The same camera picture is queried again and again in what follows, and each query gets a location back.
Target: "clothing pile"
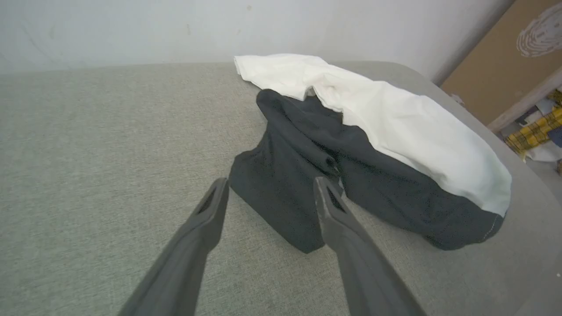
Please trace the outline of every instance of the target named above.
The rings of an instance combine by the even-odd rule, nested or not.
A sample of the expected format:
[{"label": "clothing pile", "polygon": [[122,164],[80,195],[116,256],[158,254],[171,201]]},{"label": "clothing pile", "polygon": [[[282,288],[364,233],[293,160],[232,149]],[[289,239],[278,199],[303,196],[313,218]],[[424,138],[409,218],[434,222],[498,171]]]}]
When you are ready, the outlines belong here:
[{"label": "clothing pile", "polygon": [[538,101],[515,122],[522,128],[505,138],[520,157],[536,161],[562,160],[562,87]]},{"label": "clothing pile", "polygon": [[262,89],[268,124],[234,159],[232,189],[303,252],[323,246],[312,185],[324,176],[386,222],[436,247],[501,227],[511,175],[484,140],[426,96],[303,55],[235,58]]}]

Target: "cardboard box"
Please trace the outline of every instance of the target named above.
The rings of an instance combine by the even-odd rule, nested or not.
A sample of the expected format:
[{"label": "cardboard box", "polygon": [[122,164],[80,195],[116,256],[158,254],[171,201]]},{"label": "cardboard box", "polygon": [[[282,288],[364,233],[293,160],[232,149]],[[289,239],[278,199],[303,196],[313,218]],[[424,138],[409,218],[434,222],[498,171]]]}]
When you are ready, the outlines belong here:
[{"label": "cardboard box", "polygon": [[441,89],[488,125],[561,67],[562,1],[517,0]]}]

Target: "gray fabric surface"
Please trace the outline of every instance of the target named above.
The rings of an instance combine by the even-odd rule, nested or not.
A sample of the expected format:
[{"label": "gray fabric surface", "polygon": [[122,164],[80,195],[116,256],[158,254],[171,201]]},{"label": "gray fabric surface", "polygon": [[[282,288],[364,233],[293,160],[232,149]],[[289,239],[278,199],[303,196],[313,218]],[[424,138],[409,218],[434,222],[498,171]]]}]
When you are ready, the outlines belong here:
[{"label": "gray fabric surface", "polygon": [[554,161],[540,162],[529,158],[527,158],[526,164],[546,184],[558,199],[558,203],[562,204],[562,176],[556,171],[558,164]]},{"label": "gray fabric surface", "polygon": [[[350,204],[431,315],[510,315],[560,250],[562,211],[537,176],[404,66],[344,68],[426,94],[479,133],[513,176],[503,228],[440,251]],[[0,77],[2,315],[111,315],[265,120],[232,64]],[[345,315],[336,257],[304,255],[231,192],[198,315]]]}]

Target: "yellow plaid fabric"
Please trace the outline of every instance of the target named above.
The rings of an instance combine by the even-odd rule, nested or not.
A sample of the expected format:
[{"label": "yellow plaid fabric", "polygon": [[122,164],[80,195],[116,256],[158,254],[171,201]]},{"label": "yellow plaid fabric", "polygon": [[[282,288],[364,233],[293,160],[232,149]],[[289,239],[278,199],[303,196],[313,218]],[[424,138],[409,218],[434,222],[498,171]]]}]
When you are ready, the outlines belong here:
[{"label": "yellow plaid fabric", "polygon": [[562,92],[560,92],[558,89],[552,91],[546,97],[556,102],[556,107],[562,107]]},{"label": "yellow plaid fabric", "polygon": [[546,133],[560,126],[562,126],[562,108],[557,107],[533,124],[509,135],[505,139],[505,143],[516,153],[522,154],[526,150],[547,142],[549,136]]}]

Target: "white cloth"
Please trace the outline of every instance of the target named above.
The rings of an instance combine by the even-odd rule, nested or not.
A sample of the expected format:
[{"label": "white cloth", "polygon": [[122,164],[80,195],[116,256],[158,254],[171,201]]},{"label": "white cloth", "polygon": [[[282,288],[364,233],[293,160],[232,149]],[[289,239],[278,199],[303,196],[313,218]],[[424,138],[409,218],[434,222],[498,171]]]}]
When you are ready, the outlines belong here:
[{"label": "white cloth", "polygon": [[525,118],[525,122],[526,122],[526,123],[523,124],[522,127],[527,127],[527,126],[533,124],[534,122],[536,122],[536,121],[537,121],[538,119],[540,119],[541,117],[542,117],[542,113],[541,113],[540,110],[529,114],[529,116],[527,116],[527,117]]},{"label": "white cloth", "polygon": [[529,149],[525,155],[534,161],[553,162],[562,159],[562,148],[549,141]]},{"label": "white cloth", "polygon": [[504,216],[511,175],[490,146],[427,96],[372,81],[320,57],[279,54],[234,58],[242,79],[261,89],[322,104],[360,127],[379,152],[430,176],[445,191]]},{"label": "white cloth", "polygon": [[541,112],[542,116],[545,116],[548,113],[552,112],[552,108],[556,106],[556,102],[554,102],[554,100],[551,99],[543,98],[539,100],[537,103],[535,103],[535,105],[537,106],[538,110]]}]

